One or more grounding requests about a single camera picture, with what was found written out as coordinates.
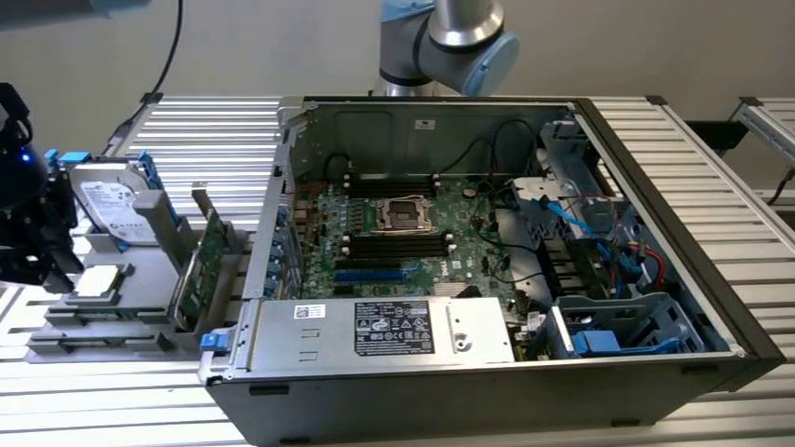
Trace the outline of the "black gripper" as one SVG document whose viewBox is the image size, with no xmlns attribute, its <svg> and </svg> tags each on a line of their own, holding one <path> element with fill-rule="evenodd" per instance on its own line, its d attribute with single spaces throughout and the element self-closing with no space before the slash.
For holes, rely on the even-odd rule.
<svg viewBox="0 0 795 447">
<path fill-rule="evenodd" d="M 74 291 L 84 266 L 71 230 L 78 207 L 68 172 L 31 146 L 1 145 L 1 280 Z"/>
</svg>

